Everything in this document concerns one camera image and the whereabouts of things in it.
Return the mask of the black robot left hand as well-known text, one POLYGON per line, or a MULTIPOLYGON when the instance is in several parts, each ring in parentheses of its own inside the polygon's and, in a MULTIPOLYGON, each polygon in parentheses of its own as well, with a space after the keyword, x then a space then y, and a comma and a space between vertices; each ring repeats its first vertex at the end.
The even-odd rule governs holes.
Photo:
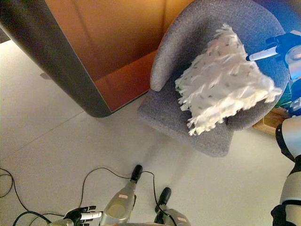
POLYGON ((101 218, 103 212, 96 211, 96 206, 79 207, 67 212, 64 219, 69 219, 75 226, 101 218))

